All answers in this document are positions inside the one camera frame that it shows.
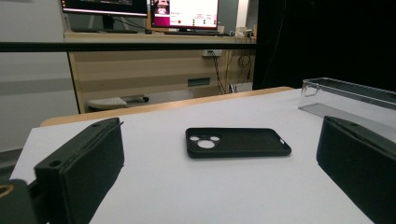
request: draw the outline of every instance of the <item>phone case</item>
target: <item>phone case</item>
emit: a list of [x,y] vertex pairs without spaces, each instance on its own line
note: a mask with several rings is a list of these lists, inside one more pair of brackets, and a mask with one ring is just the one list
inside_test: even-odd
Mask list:
[[191,158],[288,156],[289,145],[272,129],[189,128],[187,151]]

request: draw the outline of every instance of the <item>desk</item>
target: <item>desk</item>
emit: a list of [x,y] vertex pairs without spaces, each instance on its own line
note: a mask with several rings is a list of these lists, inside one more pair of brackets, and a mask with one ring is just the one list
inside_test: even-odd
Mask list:
[[[121,35],[66,32],[65,43],[194,43],[253,44],[251,38],[229,36]],[[253,49],[224,49],[217,57],[219,78],[227,83],[251,82],[254,72]],[[143,50],[68,52],[80,113],[88,111],[86,102],[95,99],[208,88],[218,94],[216,67],[212,57],[203,57],[201,50]],[[239,66],[246,57],[248,67]],[[197,78],[197,85],[188,85]]]
[[[92,223],[373,223],[318,166],[322,118],[297,108],[300,92],[120,115],[125,166]],[[39,161],[95,121],[33,129],[11,178],[33,181]],[[272,128],[292,152],[193,160],[190,127]]]

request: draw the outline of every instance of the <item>wooden table edge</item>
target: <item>wooden table edge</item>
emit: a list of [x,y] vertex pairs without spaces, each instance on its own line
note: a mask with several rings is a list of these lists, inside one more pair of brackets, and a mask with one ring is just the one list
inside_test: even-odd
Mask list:
[[141,105],[135,107],[127,107],[122,109],[113,109],[113,110],[105,110],[100,112],[93,112],[87,114],[78,114],[78,115],[71,115],[71,116],[64,116],[64,117],[57,117],[52,119],[46,119],[41,124],[40,127],[46,127],[51,125],[58,125],[58,124],[65,124],[65,123],[72,123],[72,122],[79,122],[84,120],[91,120],[91,119],[106,119],[106,118],[114,118],[123,115],[130,115],[130,114],[138,114],[138,113],[146,113],[156,110],[162,109],[171,109],[171,108],[178,108],[186,105],[198,105],[228,99],[236,99],[242,97],[249,97],[255,95],[264,95],[269,93],[275,93],[280,91],[290,91],[293,90],[291,87],[274,87],[268,88],[263,90],[257,91],[244,91],[238,93],[231,93],[225,95],[216,95],[216,96],[208,96],[202,98],[194,98],[189,100],[182,100],[182,101],[174,101],[168,103],[160,103],[155,105]]

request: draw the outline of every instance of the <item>floor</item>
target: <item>floor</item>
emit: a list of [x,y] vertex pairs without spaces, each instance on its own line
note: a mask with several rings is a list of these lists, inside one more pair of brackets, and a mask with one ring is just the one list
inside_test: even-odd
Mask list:
[[[238,85],[238,91],[251,91],[251,83]],[[169,91],[161,93],[153,93],[147,95],[148,102],[127,102],[127,106],[153,105],[158,103],[166,103],[172,101],[187,100],[193,98],[193,92],[185,91]],[[9,180],[18,157],[21,155],[21,149],[0,153],[0,181]]]

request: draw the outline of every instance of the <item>monitor screen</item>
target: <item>monitor screen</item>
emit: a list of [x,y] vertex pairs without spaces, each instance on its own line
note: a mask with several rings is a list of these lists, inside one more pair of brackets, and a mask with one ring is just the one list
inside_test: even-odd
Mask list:
[[151,27],[216,30],[218,0],[150,0]]
[[146,18],[147,0],[61,0],[63,13]]

